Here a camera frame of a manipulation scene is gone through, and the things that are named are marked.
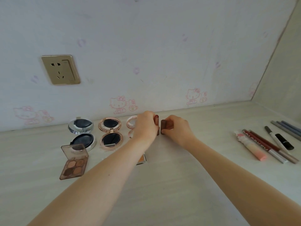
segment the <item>electrical outlet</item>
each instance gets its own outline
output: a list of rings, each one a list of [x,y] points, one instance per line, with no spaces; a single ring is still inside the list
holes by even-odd
[[[80,79],[71,55],[42,56],[42,61],[52,84],[80,84]]]

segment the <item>person's right hand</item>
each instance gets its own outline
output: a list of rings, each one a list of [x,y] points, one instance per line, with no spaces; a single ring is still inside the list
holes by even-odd
[[[195,138],[187,120],[175,115],[170,115],[165,120],[167,120],[166,129],[162,129],[162,133],[181,147],[185,148],[185,144]]]

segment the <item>person's left hand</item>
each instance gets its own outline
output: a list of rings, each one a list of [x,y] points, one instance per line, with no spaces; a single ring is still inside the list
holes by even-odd
[[[150,143],[155,140],[159,126],[155,125],[154,116],[155,113],[152,111],[138,114],[133,139],[149,141]]]

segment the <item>palette lid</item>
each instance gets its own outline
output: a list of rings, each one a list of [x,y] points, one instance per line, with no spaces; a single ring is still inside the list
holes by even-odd
[[[73,144],[61,146],[65,156],[69,160],[83,159],[89,157],[89,154],[83,144]]]
[[[127,119],[127,121],[126,121],[126,126],[129,129],[134,129],[136,127],[136,120],[137,120],[137,116],[136,115],[129,117]]]
[[[121,121],[113,117],[103,118],[98,123],[98,128],[103,132],[113,133],[121,128]]]
[[[84,119],[77,117],[75,120],[72,120],[68,124],[68,129],[71,133],[80,135],[84,133],[90,133],[93,130],[93,122],[89,119]]]

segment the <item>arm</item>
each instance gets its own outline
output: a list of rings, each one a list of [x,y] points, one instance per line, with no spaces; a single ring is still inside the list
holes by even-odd
[[[153,116],[150,111],[139,114],[133,138],[64,190],[28,226],[102,225],[157,135]]]
[[[174,115],[166,120],[167,129],[162,133],[202,164],[251,226],[301,225],[301,207],[297,203],[202,143],[186,120]]]

